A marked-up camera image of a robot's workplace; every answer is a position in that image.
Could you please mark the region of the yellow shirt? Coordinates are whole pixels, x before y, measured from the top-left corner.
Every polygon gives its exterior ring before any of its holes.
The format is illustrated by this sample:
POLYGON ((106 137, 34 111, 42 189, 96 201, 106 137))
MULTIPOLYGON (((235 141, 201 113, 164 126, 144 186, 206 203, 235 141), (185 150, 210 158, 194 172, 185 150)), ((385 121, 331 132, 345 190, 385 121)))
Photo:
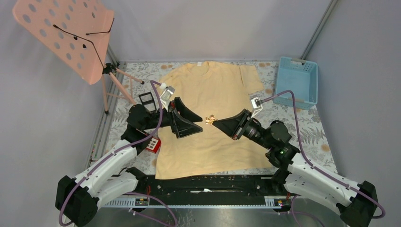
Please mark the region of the yellow shirt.
POLYGON ((157 179, 271 166, 263 147, 245 137, 232 140, 207 123, 211 116, 221 120, 252 109, 250 94, 264 89, 255 66, 214 61, 185 64, 163 76, 160 83, 172 86, 174 96, 201 117, 198 125, 203 131, 177 138, 169 127, 158 130, 157 179))

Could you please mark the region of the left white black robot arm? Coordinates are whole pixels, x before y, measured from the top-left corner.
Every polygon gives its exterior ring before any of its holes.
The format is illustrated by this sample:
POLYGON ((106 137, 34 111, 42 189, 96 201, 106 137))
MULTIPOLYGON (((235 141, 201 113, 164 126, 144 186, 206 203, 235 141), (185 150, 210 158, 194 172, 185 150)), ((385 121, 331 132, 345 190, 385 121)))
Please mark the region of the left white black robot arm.
POLYGON ((116 147, 75 177, 66 175, 59 180, 55 199, 55 207, 60 211, 59 224, 62 227, 69 225, 63 222, 66 216, 70 224, 83 227, 113 199, 127 192, 142 194, 146 190, 146 180, 129 170, 110 179, 150 144, 153 135, 146 130, 157 132, 160 127, 169 127, 179 139, 202 132, 196 124, 201 121, 202 118, 186 107, 179 97, 170 101, 167 107, 154 111, 148 110, 144 104, 133 105, 129 109, 127 129, 116 147))

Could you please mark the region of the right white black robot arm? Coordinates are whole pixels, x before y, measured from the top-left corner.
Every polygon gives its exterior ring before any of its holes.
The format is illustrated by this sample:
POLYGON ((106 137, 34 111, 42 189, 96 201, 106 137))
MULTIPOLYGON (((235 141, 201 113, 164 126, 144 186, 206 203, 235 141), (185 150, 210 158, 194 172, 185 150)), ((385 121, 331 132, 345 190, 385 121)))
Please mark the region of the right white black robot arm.
POLYGON ((246 137, 267 149, 267 159, 277 167, 271 182, 274 193, 288 191, 311 199, 338 214, 349 227, 369 226, 378 207, 376 189, 370 182, 358 183, 328 171, 290 144, 291 135, 283 122, 276 120, 263 128, 251 115, 244 109, 213 126, 233 140, 246 137))

